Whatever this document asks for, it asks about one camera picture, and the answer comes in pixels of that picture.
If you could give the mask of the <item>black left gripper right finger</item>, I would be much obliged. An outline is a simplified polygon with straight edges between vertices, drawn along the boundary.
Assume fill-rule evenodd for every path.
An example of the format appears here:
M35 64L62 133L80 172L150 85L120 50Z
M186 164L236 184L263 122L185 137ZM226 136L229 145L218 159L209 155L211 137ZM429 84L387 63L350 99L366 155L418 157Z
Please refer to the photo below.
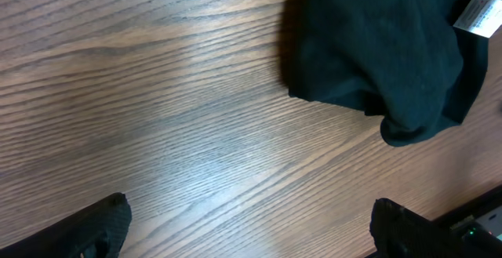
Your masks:
M501 240L483 228L441 228L388 198L375 201L369 232L378 258L501 258Z

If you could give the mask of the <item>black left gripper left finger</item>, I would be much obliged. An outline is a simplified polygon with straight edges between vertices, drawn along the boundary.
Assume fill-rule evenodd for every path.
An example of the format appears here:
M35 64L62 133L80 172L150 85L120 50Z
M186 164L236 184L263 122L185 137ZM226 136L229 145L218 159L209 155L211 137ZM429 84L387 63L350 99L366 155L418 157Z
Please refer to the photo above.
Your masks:
M123 193L114 193L1 249L1 258L117 258L132 221Z

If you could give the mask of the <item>black t-shirt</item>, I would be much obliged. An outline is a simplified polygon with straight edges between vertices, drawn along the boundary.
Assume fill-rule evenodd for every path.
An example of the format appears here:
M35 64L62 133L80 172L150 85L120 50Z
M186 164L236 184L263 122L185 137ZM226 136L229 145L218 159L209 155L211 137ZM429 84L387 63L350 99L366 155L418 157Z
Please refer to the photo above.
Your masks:
M304 0L289 94L381 116L394 147L462 124L488 67L488 39L457 26L473 1Z

